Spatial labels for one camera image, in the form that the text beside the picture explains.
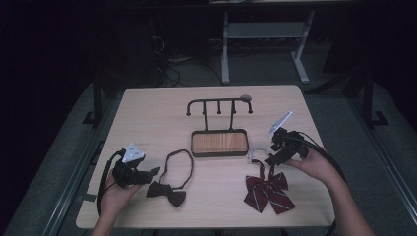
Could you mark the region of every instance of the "white tag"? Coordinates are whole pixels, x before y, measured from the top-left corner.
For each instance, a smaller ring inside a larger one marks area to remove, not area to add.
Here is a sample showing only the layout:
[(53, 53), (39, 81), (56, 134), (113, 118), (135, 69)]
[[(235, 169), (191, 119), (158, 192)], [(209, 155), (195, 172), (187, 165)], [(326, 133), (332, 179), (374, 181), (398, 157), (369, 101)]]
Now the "white tag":
[(125, 156), (123, 156), (122, 162), (126, 163), (144, 157), (145, 154), (143, 151), (137, 149), (134, 144), (129, 144), (128, 148), (126, 149)]
[(269, 132), (267, 132), (268, 138), (272, 139), (275, 131), (277, 131), (291, 115), (292, 115), (292, 111), (288, 111), (286, 115), (284, 115), (281, 119), (273, 123), (272, 127), (270, 127)]
[(249, 152), (248, 152), (248, 164), (251, 164), (252, 163), (252, 159), (255, 157), (254, 156), (254, 151), (256, 151), (256, 150), (263, 151), (264, 154), (265, 154), (265, 156), (266, 156), (266, 158), (269, 157), (268, 156), (268, 151), (270, 150), (269, 147), (251, 147), (249, 149)]

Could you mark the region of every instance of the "bow tie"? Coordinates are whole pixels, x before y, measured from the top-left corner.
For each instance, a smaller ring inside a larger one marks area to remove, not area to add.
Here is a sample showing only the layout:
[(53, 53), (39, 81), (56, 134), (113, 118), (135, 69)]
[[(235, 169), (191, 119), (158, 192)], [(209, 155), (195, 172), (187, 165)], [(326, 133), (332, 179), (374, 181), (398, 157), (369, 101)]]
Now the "bow tie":
[(264, 180), (264, 165), (255, 159), (252, 161), (259, 162), (261, 164), (260, 168), (262, 178), (254, 176), (246, 177), (248, 194), (244, 200), (245, 203), (260, 213), (263, 212), (268, 201), (270, 201), (276, 214), (281, 214), (295, 208), (295, 204), (293, 204), (288, 196), (282, 191), (288, 190), (288, 183), (285, 175), (283, 173), (279, 173), (273, 176), (272, 166), (268, 180)]
[[(186, 152), (188, 154), (188, 157), (191, 160), (191, 170), (190, 175), (185, 180), (185, 182), (176, 188), (172, 188), (170, 185), (161, 184), (160, 181), (163, 177), (163, 175), (168, 172), (168, 160), (171, 156), (178, 154), (180, 152)], [(159, 196), (166, 196), (168, 197), (168, 200), (170, 203), (172, 203), (175, 207), (179, 207), (185, 200), (186, 193), (185, 191), (175, 191), (174, 190), (182, 190), (184, 186), (187, 184), (187, 182), (190, 180), (191, 176), (193, 175), (193, 168), (194, 168), (194, 161), (193, 157), (190, 155), (190, 153), (185, 149), (179, 149), (176, 151), (173, 151), (166, 156), (165, 161), (165, 169), (163, 170), (162, 175), (159, 177), (159, 183), (156, 181), (153, 181), (153, 183), (149, 186), (148, 192), (147, 192), (147, 198), (154, 198)]]
[(149, 186), (147, 198), (154, 198), (159, 196), (168, 197), (170, 203), (175, 207), (179, 207), (185, 200), (185, 191), (172, 191), (170, 185), (159, 184), (156, 181)]

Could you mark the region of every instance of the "human hand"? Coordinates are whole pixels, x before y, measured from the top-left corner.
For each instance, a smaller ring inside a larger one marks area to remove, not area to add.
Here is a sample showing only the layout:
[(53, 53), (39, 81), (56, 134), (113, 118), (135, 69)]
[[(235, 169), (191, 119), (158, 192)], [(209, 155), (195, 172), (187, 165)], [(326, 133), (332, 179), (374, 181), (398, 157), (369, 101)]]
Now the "human hand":
[(284, 164), (295, 167), (309, 176), (327, 184), (328, 181), (338, 179), (339, 174), (334, 167), (316, 150), (308, 147), (308, 155), (301, 160), (289, 159)]
[(110, 171), (105, 182), (106, 191), (101, 200), (101, 215), (116, 218), (142, 185), (122, 188), (115, 183), (112, 172), (113, 170)]

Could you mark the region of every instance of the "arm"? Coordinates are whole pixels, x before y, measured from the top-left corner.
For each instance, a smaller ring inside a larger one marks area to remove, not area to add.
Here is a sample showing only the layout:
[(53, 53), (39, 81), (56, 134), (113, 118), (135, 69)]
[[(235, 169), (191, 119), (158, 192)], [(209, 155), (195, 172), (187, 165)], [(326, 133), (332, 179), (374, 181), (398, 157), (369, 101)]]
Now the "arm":
[(93, 236), (110, 235), (117, 216), (142, 185), (131, 185), (126, 189), (123, 189), (114, 183), (114, 178), (110, 171), (105, 187), (108, 189), (104, 193), (101, 202), (101, 216), (92, 232)]
[(343, 179), (319, 153), (309, 148), (305, 159), (289, 159), (285, 164), (300, 169), (325, 184), (333, 202), (340, 235), (374, 235)]

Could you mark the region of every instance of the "gray floor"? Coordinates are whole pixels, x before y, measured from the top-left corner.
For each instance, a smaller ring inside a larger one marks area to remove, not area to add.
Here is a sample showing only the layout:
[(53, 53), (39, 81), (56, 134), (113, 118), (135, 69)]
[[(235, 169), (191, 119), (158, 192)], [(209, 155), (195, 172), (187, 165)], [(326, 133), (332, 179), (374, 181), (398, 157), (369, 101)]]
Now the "gray floor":
[[(329, 44), (309, 43), (303, 62), (311, 79), (303, 85), (290, 57), (290, 47), (266, 50), (245, 57), (230, 58), (230, 86), (245, 85), (297, 85), (308, 90), (326, 82), (334, 75), (321, 72)], [(212, 56), (209, 65), (220, 73), (219, 55)], [(173, 67), (181, 75), (181, 83), (188, 86), (220, 86), (215, 72), (204, 65), (185, 63)], [(413, 168), (417, 166), (417, 136), (396, 110), (389, 94), (378, 85), (375, 87), (374, 108), (386, 116), (389, 126), (371, 130), (364, 125), (356, 110), (361, 103), (341, 95), (344, 83), (321, 95), (306, 95), (318, 131), (329, 153), (343, 169), (349, 188), (359, 208), (377, 235), (417, 235), (417, 226), (409, 213), (401, 189), (384, 162), (388, 153), (393, 164), (406, 183), (410, 193), (417, 194)], [(75, 224), (81, 199), (86, 192), (94, 170), (94, 161), (81, 165), (85, 156), (93, 155), (100, 142), (104, 142), (117, 111), (120, 98), (104, 99), (104, 120), (97, 128), (83, 125), (87, 112), (93, 110), (92, 87), (81, 95), (42, 166), (27, 191), (5, 235), (90, 235), (91, 230), (80, 229)], [(385, 152), (375, 142), (381, 141)], [(72, 176), (74, 168), (82, 166)], [(323, 227), (289, 228), (289, 235), (325, 235)], [(153, 230), (115, 229), (113, 235), (151, 235)], [(278, 229), (228, 229), (227, 235), (279, 235)], [(199, 235), (209, 235), (203, 230)], [(196, 231), (164, 230), (159, 235), (196, 235)]]

